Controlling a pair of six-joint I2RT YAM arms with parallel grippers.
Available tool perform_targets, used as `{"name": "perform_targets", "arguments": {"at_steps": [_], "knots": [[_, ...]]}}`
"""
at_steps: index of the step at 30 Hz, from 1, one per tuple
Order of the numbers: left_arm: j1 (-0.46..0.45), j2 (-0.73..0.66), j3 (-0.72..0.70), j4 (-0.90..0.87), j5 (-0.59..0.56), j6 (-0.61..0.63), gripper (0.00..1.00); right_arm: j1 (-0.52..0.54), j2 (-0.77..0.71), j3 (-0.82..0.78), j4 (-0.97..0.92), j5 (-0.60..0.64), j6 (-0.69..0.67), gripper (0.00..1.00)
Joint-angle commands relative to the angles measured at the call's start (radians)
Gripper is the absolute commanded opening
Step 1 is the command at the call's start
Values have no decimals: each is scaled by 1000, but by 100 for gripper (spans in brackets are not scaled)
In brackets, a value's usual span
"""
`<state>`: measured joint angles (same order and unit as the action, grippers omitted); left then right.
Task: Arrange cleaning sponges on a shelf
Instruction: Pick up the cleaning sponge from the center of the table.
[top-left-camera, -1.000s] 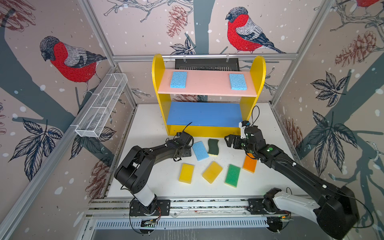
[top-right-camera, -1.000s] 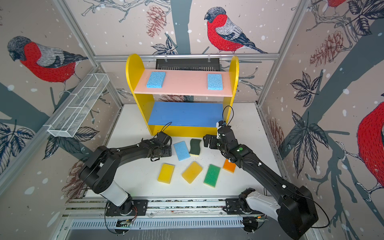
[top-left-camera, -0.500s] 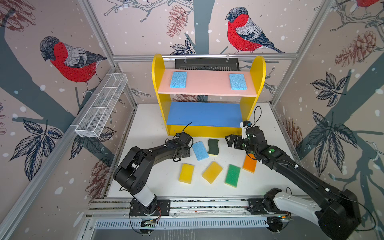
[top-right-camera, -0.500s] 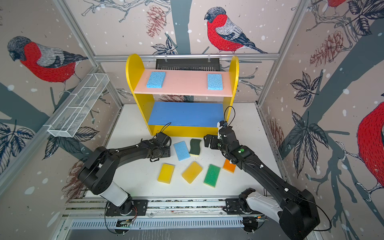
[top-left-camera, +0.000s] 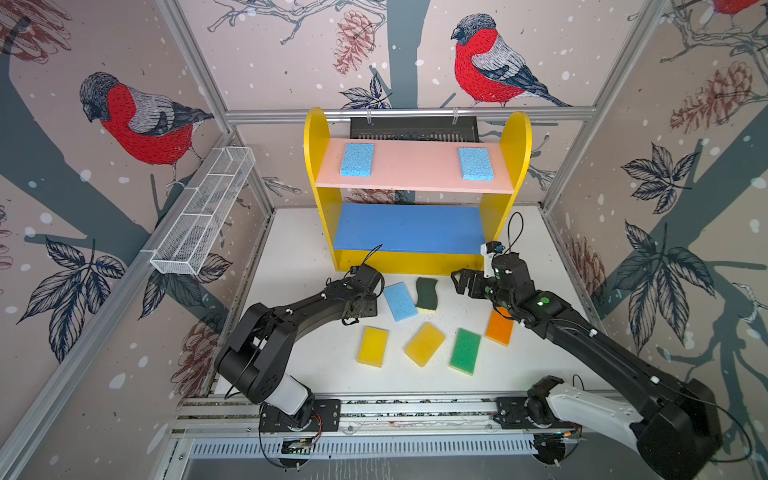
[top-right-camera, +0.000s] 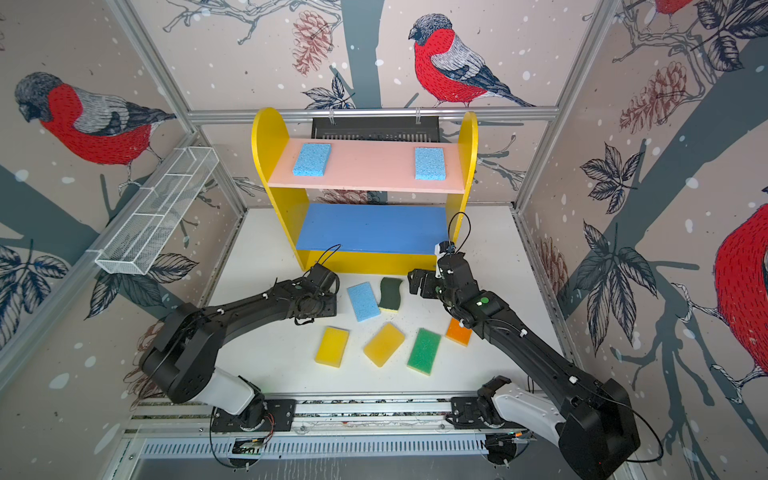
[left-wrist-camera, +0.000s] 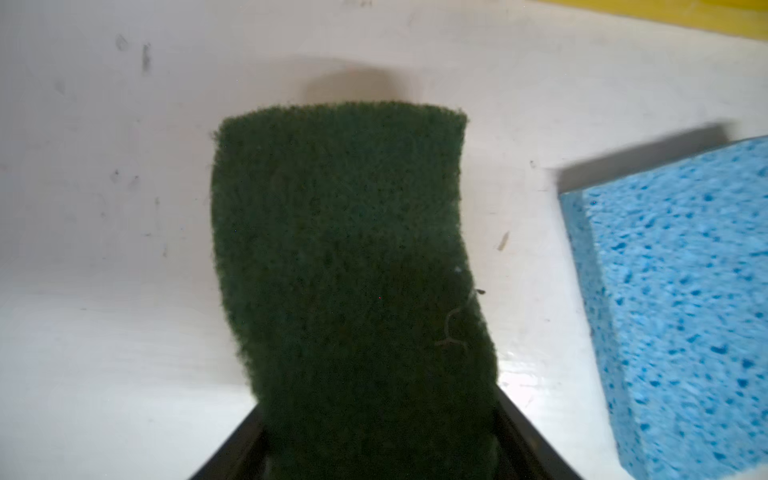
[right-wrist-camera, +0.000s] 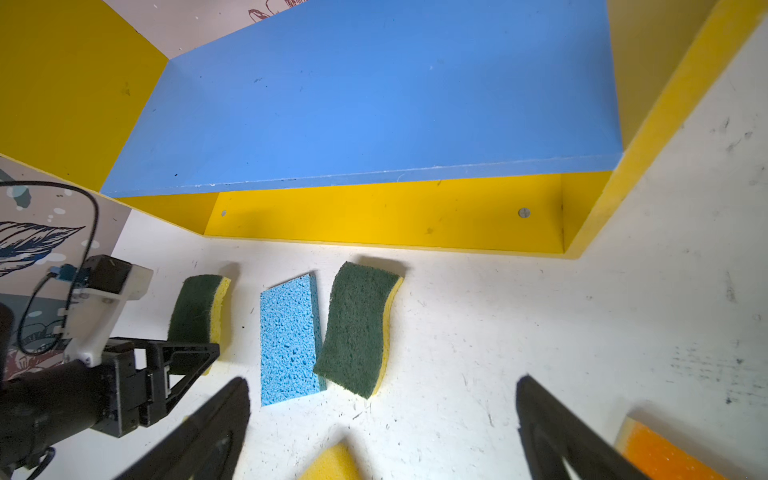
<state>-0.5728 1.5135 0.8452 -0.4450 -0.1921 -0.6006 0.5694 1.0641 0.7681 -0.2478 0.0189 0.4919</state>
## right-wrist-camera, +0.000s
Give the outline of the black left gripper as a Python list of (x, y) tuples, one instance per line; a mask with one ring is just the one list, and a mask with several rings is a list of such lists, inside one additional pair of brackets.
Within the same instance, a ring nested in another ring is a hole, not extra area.
[(104, 408), (92, 429), (114, 438), (164, 419), (218, 359), (216, 343), (111, 338), (97, 367)]

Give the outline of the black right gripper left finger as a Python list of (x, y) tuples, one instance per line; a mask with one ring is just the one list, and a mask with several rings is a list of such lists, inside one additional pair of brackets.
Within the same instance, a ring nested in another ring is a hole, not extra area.
[(231, 479), (250, 418), (247, 381), (236, 377), (120, 479)]

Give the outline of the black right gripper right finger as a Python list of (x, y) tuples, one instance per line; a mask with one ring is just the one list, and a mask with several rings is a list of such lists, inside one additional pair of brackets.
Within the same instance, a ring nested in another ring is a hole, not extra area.
[(517, 382), (516, 411), (533, 479), (646, 477), (530, 375)]

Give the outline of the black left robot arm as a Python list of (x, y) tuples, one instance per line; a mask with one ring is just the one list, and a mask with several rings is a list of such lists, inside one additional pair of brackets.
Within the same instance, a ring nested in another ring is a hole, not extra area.
[(116, 337), (100, 365), (73, 360), (1, 384), (1, 476), (38, 476), (55, 444), (94, 429), (120, 438), (164, 419), (219, 357), (216, 343)]

